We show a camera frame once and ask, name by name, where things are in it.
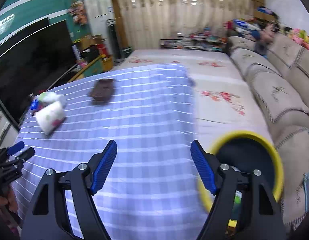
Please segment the yellow rimmed blue trash bin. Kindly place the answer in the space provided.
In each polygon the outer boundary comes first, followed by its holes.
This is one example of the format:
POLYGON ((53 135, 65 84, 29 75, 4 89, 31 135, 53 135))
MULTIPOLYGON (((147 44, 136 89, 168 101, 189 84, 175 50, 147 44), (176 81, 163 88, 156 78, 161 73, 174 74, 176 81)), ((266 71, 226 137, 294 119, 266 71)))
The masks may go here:
POLYGON ((274 146, 261 135, 238 130, 219 137, 205 152, 200 143, 195 140, 191 143, 190 153, 199 172, 198 181, 200 199, 209 212, 218 191, 216 169, 212 168, 205 156, 213 155, 219 164, 227 164, 238 172, 253 173, 259 170, 270 187, 274 200, 277 202, 283 191, 284 169, 279 153, 274 146))

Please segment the white tissue pack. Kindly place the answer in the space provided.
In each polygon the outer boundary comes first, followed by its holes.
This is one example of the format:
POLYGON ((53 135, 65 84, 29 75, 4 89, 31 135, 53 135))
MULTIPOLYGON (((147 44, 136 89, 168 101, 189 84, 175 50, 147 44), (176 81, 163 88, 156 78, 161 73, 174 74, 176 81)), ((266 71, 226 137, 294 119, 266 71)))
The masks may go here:
POLYGON ((47 105, 35 113, 35 119, 42 132, 49 135, 65 120, 62 104, 59 101, 55 101, 47 105))

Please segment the purple checked tablecloth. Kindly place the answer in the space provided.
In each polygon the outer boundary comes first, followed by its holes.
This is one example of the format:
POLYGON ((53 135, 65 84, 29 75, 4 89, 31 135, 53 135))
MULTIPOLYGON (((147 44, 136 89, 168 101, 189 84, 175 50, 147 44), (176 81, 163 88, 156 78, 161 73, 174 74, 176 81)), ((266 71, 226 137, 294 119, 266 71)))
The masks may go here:
POLYGON ((50 136, 27 113, 17 140, 35 149, 22 178, 12 184, 24 218, 48 168, 69 171, 101 152, 110 140, 116 159, 94 196, 112 239, 195 239, 206 220, 190 155, 194 138, 193 90, 185 67, 155 64, 56 87, 66 99, 66 119, 50 136), (101 103, 89 94, 100 79, 115 91, 101 103))

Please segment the black television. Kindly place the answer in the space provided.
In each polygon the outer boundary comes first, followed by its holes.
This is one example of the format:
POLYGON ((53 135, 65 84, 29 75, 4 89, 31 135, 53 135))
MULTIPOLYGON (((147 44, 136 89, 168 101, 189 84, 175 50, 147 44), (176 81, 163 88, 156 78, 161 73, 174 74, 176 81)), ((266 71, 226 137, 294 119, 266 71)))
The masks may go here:
POLYGON ((51 87, 76 64, 66 21, 44 27, 0 56, 0 104, 19 124, 30 95, 51 87))

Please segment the floral white mat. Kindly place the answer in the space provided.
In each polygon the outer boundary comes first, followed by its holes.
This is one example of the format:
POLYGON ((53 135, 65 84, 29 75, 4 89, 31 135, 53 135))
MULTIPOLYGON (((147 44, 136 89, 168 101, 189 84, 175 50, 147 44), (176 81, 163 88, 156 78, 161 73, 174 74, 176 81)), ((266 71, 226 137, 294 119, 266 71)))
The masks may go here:
POLYGON ((227 133, 245 130, 271 140, 266 122, 248 84, 225 53, 140 49, 119 69, 148 64, 181 64, 193 80, 195 138, 205 150, 227 133))

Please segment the dark brown box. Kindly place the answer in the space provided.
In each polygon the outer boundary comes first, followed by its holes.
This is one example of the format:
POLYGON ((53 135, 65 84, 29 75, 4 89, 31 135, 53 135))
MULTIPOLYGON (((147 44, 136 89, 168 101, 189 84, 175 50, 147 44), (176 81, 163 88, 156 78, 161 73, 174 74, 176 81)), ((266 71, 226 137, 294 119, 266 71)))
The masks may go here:
POLYGON ((106 103, 114 95, 115 86, 114 79, 100 79, 98 80, 93 89, 91 90, 89 96, 96 102, 106 103))

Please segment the green yellow tv cabinet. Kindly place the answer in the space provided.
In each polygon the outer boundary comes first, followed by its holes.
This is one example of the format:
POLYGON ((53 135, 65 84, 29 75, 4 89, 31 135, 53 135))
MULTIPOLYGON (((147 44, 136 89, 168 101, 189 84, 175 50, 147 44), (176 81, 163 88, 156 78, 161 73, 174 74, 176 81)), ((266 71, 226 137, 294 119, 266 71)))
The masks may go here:
POLYGON ((108 72, 113 69, 113 57, 105 57, 105 55, 99 55, 96 59, 87 64, 79 72, 77 72, 69 81, 73 82, 76 80, 83 79, 85 77, 94 76, 104 72, 108 72))

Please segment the beige sofa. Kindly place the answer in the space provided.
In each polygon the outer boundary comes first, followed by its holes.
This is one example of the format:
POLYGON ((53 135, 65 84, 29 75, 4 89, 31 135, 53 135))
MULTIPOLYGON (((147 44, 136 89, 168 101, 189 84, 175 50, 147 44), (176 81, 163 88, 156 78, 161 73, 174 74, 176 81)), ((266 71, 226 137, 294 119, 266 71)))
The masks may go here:
POLYGON ((277 33, 264 55, 239 36, 228 54, 248 83, 284 168, 283 223, 293 233, 309 214, 309 51, 277 33))

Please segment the black tower fan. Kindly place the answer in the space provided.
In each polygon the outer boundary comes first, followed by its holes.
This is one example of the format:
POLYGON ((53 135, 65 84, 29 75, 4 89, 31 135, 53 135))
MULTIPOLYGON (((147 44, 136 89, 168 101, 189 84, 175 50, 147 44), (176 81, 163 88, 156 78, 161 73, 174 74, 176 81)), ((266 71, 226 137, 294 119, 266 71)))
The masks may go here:
POLYGON ((115 58, 116 62, 121 62, 123 60, 121 54, 121 48, 118 40, 118 35, 116 33, 116 24, 114 19, 108 19, 106 21, 107 29, 108 29, 108 36, 109 42, 112 48, 112 54, 115 58))

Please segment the low toy shelf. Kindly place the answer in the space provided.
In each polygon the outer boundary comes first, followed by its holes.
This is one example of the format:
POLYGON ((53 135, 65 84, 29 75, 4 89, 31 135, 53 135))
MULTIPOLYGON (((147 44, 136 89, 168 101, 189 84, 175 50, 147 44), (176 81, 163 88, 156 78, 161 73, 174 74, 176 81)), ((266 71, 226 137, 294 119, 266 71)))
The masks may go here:
POLYGON ((224 52, 226 43, 226 37, 218 37, 210 33, 194 33, 189 35, 179 33, 173 37, 160 39, 159 48, 224 52))

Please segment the cream curtain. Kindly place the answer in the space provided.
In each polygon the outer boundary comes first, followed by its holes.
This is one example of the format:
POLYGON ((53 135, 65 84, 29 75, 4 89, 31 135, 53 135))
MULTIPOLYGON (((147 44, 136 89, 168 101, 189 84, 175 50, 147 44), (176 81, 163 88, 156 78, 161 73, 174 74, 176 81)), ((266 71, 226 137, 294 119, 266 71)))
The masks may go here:
POLYGON ((208 28, 226 35, 225 24, 250 13, 251 0, 113 0, 119 7, 128 44, 154 49, 162 38, 189 35, 208 28))

